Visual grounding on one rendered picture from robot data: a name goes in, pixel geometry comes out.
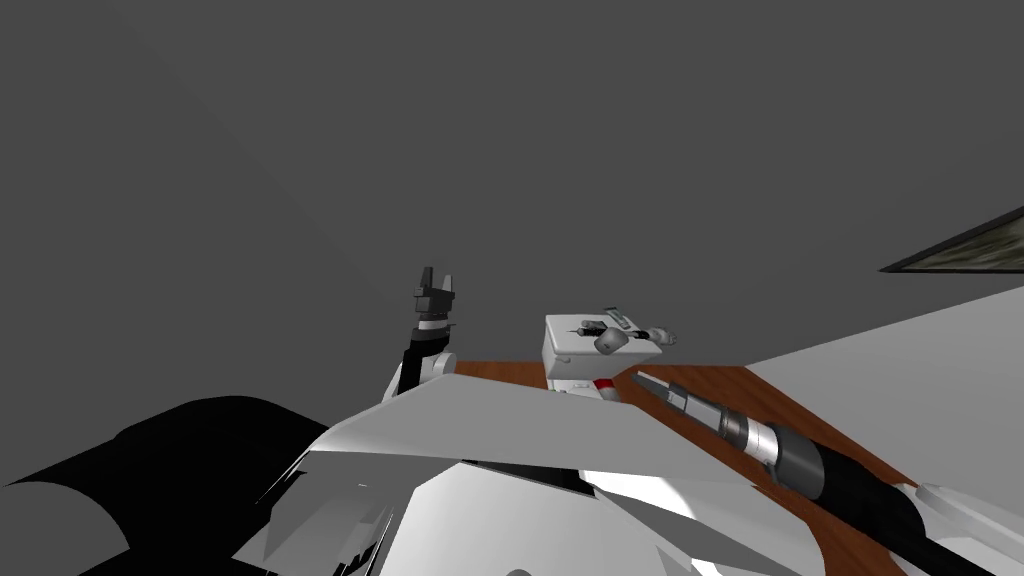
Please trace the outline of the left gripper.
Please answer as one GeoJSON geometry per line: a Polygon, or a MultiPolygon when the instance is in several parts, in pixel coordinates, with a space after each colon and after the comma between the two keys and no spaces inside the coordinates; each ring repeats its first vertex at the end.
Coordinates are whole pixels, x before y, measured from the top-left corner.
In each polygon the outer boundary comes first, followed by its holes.
{"type": "Polygon", "coordinates": [[[433,287],[433,269],[424,268],[413,296],[420,325],[447,325],[454,302],[453,276],[445,275],[441,288],[433,287]]]}

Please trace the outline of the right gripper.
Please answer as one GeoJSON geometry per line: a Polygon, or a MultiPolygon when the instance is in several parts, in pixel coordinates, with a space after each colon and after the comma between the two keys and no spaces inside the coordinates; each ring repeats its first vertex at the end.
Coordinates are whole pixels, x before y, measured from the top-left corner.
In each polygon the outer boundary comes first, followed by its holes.
{"type": "Polygon", "coordinates": [[[724,408],[719,404],[693,395],[675,382],[668,383],[642,371],[632,374],[631,379],[663,402],[669,403],[683,415],[714,430],[717,435],[724,434],[722,428],[724,408]]]}

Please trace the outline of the white box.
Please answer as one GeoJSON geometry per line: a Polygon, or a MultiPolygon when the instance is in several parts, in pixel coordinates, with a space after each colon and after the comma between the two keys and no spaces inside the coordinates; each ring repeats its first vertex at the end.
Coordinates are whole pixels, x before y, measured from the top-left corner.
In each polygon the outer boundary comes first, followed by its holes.
{"type": "Polygon", "coordinates": [[[634,327],[625,331],[630,335],[630,342],[612,355],[602,355],[594,347],[595,338],[569,333],[583,320],[603,321],[608,327],[618,328],[603,312],[547,315],[542,358],[545,378],[552,390],[574,390],[597,397],[599,394],[593,385],[594,380],[612,380],[624,371],[662,353],[662,346],[648,339],[646,330],[629,319],[634,327]]]}

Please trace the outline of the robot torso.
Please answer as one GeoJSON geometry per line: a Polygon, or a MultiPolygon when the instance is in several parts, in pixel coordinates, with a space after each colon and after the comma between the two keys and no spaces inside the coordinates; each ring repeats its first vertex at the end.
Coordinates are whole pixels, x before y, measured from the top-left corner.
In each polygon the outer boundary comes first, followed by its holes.
{"type": "Polygon", "coordinates": [[[803,521],[628,404],[445,375],[288,477],[237,552],[276,576],[825,576],[803,521]]]}

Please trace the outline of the dark framed wall picture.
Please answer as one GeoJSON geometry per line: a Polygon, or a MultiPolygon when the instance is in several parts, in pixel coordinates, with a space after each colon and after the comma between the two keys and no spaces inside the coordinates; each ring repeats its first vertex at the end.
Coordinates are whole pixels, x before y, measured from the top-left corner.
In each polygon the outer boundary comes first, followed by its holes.
{"type": "Polygon", "coordinates": [[[882,268],[880,272],[1024,274],[1024,206],[882,268]]]}

